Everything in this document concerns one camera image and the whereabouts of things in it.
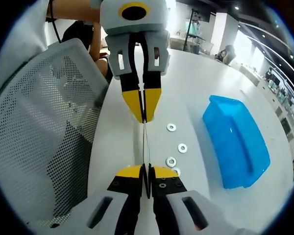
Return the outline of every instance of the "mesh chair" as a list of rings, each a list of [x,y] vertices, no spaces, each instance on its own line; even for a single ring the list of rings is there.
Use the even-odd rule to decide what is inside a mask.
[[[64,223],[87,197],[108,84],[82,42],[54,44],[0,91],[0,187],[33,231]]]

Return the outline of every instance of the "desk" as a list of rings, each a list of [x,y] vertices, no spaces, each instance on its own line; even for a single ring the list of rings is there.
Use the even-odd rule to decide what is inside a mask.
[[[280,210],[293,185],[291,152],[278,117],[260,91],[240,72],[195,54],[171,49],[169,53],[170,65],[162,78],[163,93],[155,119],[147,124],[152,163],[165,166],[168,156],[176,157],[181,180],[188,190],[198,190],[210,198],[233,225],[262,230]],[[141,75],[141,50],[135,50],[135,59]],[[241,100],[266,142],[271,165],[249,188],[222,187],[218,161],[201,118],[212,94]],[[176,124],[177,131],[168,132],[167,123]],[[105,190],[122,167],[141,164],[141,142],[142,126],[125,104],[120,82],[113,80],[94,137],[88,195]],[[180,142],[189,148],[184,155],[176,150]],[[136,234],[158,234],[152,200],[146,200],[145,193]]]

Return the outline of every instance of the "wire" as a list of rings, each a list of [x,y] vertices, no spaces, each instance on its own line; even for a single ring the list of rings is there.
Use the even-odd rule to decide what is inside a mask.
[[[53,28],[54,28],[55,35],[57,36],[59,43],[61,43],[61,39],[59,37],[58,30],[57,30],[57,27],[55,26],[55,22],[54,22],[52,2],[53,2],[53,0],[49,1],[51,21],[52,21],[52,25],[53,25]]]
[[[148,155],[149,155],[149,164],[150,164],[150,147],[149,147],[149,140],[148,140],[148,135],[147,135],[146,123],[144,123],[144,128],[145,128],[145,132],[146,132],[146,141],[147,141],[147,148],[148,148]]]
[[[143,129],[143,164],[145,164],[145,126],[146,126],[146,123],[144,122],[144,129]]]

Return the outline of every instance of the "blue plastic container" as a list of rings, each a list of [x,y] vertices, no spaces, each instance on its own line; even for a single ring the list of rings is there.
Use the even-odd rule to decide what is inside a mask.
[[[224,188],[253,185],[270,165],[266,143],[247,107],[212,95],[203,120],[213,143]]]

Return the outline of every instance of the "white plastic part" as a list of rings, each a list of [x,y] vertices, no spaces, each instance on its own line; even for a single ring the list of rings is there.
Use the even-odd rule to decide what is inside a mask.
[[[187,152],[187,146],[184,143],[180,143],[177,147],[178,151],[180,153],[186,153]]]
[[[175,172],[178,174],[178,176],[181,175],[181,170],[180,170],[180,168],[178,168],[178,167],[173,167],[173,168],[171,168],[171,170],[175,171]]]
[[[176,131],[176,126],[173,123],[169,123],[167,125],[167,130],[171,132]]]
[[[175,167],[176,166],[176,159],[174,157],[168,157],[166,160],[168,167]]]
[[[167,64],[166,64],[165,71],[161,73],[161,76],[164,76],[164,75],[167,74],[167,70],[168,70],[168,67],[169,67],[169,64],[170,64],[170,57],[171,57],[171,55],[169,54],[168,59],[167,59]]]

